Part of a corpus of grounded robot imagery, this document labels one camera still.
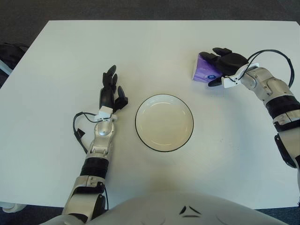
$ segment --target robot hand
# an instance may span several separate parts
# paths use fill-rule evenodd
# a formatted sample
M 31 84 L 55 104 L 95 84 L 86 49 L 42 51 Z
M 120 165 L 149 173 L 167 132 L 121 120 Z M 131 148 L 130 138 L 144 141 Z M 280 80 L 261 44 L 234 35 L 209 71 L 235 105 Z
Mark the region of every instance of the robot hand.
M 124 91 L 121 86 L 118 87 L 119 97 L 114 101 L 114 93 L 116 92 L 118 75 L 115 74 L 116 66 L 113 65 L 106 73 L 103 73 L 103 88 L 100 91 L 99 109 L 102 106 L 112 108 L 113 112 L 122 109 L 128 104 L 128 98 L 125 97 Z
M 248 60 L 244 56 L 233 53 L 227 48 L 213 48 L 212 50 L 219 56 L 207 52 L 201 52 L 200 55 L 221 71 L 223 77 L 234 75 L 240 67 L 248 64 Z M 208 86 L 213 87 L 221 84 L 221 77 L 219 77 L 216 80 L 209 82 Z

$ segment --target white table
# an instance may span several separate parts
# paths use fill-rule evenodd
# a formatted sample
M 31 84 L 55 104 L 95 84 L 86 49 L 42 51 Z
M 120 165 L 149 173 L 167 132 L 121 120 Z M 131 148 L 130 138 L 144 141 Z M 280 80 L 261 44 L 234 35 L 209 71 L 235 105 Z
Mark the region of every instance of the white table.
M 107 174 L 109 203 L 163 190 L 204 192 L 251 208 L 296 206 L 297 171 L 282 160 L 272 119 L 240 85 L 208 88 L 191 80 L 201 51 L 227 47 L 246 57 L 278 49 L 294 64 L 300 99 L 300 26 L 254 21 L 50 21 L 0 90 L 0 201 L 63 207 L 85 153 L 73 116 L 96 113 L 102 73 L 117 65 L 129 104 L 117 112 Z M 285 59 L 257 58 L 289 80 Z M 135 131 L 135 113 L 159 93 L 182 99 L 194 131 L 182 148 L 156 152 Z M 77 127 L 93 138 L 84 117 Z

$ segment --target wire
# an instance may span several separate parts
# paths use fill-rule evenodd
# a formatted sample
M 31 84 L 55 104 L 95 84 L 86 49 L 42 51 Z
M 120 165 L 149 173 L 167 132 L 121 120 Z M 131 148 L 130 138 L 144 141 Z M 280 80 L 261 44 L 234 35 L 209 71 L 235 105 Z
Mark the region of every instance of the wire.
M 109 210 L 109 207 L 108 207 L 108 196 L 107 196 L 107 190 L 106 190 L 106 188 L 104 188 L 104 191 L 105 191 L 105 196 L 106 196 L 107 210 Z
M 253 59 L 249 62 L 247 68 L 244 70 L 242 76 L 239 78 L 239 80 L 245 75 L 247 69 L 249 68 L 249 66 L 251 65 L 251 63 L 253 62 L 253 60 L 259 56 L 261 53 L 264 53 L 264 52 L 273 52 L 273 53 L 278 53 L 280 55 L 282 55 L 286 60 L 287 60 L 287 63 L 289 64 L 290 66 L 290 69 L 291 69 L 291 77 L 290 77 L 290 81 L 289 81 L 289 88 L 292 86 L 293 82 L 294 82 L 294 79 L 295 79 L 295 71 L 294 71 L 294 68 L 293 68 L 293 65 L 292 65 L 292 62 L 291 60 L 285 55 L 283 54 L 281 51 L 278 51 L 278 50 L 275 50 L 275 49 L 265 49 L 265 50 L 260 50 L 258 52 L 255 52 L 253 53 L 249 58 L 248 58 L 248 61 L 253 57 Z
M 235 80 L 231 79 L 229 76 L 225 76 L 225 78 L 229 78 L 232 82 L 235 82 Z
M 90 112 L 79 112 L 79 113 L 77 113 L 77 114 L 74 116 L 74 118 L 73 118 L 73 132 L 74 132 L 74 135 L 75 135 L 77 141 L 80 143 L 81 147 L 83 148 L 84 152 L 87 154 L 87 153 L 88 153 L 88 150 L 87 150 L 87 148 L 84 146 L 83 142 L 81 141 L 81 137 L 79 136 L 78 132 L 77 132 L 76 129 L 75 129 L 75 121 L 76 121 L 77 117 L 79 117 L 79 116 L 81 116 L 81 115 L 84 115 L 84 116 L 88 119 L 88 121 L 94 123 L 93 121 L 91 121 L 91 120 L 87 117 L 87 115 L 93 115 L 93 116 L 95 116 L 95 114 L 90 113 Z
M 84 112 L 83 114 L 84 114 L 85 118 L 86 118 L 89 122 L 91 122 L 91 123 L 99 123 L 99 122 L 101 122 L 101 120 L 99 120 L 99 121 L 91 121 L 91 120 L 88 118 L 87 115 L 93 115 L 93 116 L 95 116 L 95 114 L 93 114 L 93 113 L 90 113 L 90 112 Z

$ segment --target tissue box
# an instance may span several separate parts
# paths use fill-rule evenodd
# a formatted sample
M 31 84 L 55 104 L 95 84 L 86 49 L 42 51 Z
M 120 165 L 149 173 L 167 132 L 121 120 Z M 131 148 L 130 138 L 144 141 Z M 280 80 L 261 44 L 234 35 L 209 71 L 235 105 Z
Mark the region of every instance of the tissue box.
M 204 60 L 200 54 L 198 54 L 198 59 L 196 60 L 193 72 L 194 81 L 208 83 L 221 76 L 222 73 L 220 71 L 218 71 L 214 66 Z

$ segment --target floor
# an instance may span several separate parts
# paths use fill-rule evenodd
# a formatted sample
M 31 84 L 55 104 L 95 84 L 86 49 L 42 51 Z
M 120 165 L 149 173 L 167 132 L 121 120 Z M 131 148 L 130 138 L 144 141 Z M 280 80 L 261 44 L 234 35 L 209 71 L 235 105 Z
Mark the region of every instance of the floor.
M 300 24 L 300 0 L 0 0 L 0 42 L 30 45 L 49 20 L 284 20 Z M 61 211 L 31 205 L 13 214 L 1 211 L 0 225 L 37 225 Z M 290 225 L 300 224 L 299 207 L 260 211 Z

